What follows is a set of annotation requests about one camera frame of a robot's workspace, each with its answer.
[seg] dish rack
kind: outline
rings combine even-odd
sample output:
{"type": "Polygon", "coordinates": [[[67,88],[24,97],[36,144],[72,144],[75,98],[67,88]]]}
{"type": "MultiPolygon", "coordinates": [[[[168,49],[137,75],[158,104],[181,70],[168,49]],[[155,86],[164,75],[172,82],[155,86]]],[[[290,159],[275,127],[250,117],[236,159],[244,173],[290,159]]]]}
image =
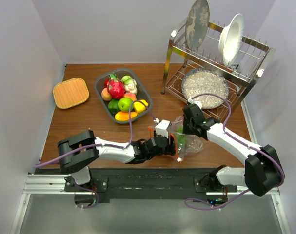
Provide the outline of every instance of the dish rack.
{"type": "MultiPolygon", "coordinates": [[[[225,25],[222,27],[219,22],[217,24],[214,21],[209,22],[208,31],[202,45],[198,49],[191,51],[185,41],[186,21],[187,18],[171,33],[161,93],[164,94],[165,91],[168,91],[187,103],[181,91],[182,79],[190,70],[206,68],[226,78],[229,86],[228,102],[233,112],[263,75],[276,50],[269,47],[267,42],[261,43],[260,39],[257,41],[248,36],[243,36],[243,43],[240,46],[234,65],[226,68],[223,65],[222,55],[218,52],[220,34],[225,25]],[[172,52],[184,57],[184,61],[168,80],[172,52]]],[[[211,116],[223,122],[227,117],[228,107],[222,104],[215,109],[203,111],[207,117],[211,116]]]]}

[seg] clear plastic bag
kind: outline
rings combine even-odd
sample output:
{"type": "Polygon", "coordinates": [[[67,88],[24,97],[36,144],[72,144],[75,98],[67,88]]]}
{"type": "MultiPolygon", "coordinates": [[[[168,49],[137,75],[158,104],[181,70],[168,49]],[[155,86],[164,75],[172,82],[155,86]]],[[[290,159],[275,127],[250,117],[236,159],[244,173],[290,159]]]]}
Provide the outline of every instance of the clear plastic bag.
{"type": "Polygon", "coordinates": [[[184,160],[185,156],[190,153],[198,153],[203,150],[203,142],[196,135],[187,135],[182,133],[183,117],[176,117],[175,121],[169,127],[168,132],[176,138],[178,161],[184,160]]]}

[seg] white bowl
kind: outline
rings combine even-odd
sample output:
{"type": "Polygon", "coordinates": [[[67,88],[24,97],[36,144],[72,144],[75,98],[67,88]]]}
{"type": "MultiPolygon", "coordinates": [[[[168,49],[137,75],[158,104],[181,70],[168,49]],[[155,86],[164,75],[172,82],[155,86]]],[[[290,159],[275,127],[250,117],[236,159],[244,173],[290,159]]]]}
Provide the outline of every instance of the white bowl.
{"type": "Polygon", "coordinates": [[[231,66],[237,56],[242,42],[243,30],[243,15],[236,14],[231,23],[220,34],[218,50],[222,54],[225,67],[231,66]]]}

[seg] decorative plate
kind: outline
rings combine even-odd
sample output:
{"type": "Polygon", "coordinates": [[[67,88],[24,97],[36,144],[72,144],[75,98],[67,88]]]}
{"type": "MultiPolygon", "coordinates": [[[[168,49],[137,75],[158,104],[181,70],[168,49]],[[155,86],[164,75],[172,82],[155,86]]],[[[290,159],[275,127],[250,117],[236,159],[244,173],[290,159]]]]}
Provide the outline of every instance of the decorative plate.
{"type": "Polygon", "coordinates": [[[210,19],[210,8],[206,0],[196,0],[186,22],[186,44],[196,50],[203,43],[210,19]]]}

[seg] peach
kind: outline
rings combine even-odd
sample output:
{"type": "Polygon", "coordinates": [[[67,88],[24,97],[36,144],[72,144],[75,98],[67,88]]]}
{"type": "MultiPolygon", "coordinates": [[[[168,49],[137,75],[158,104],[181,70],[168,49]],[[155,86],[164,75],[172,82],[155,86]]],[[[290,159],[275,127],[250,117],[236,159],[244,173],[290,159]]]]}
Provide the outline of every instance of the peach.
{"type": "Polygon", "coordinates": [[[131,100],[135,101],[136,100],[136,95],[133,93],[125,93],[124,98],[130,98],[131,100]]]}
{"type": "Polygon", "coordinates": [[[101,97],[103,100],[105,101],[111,101],[112,100],[112,97],[111,95],[109,94],[108,92],[108,89],[107,88],[104,88],[101,92],[101,97]]]}

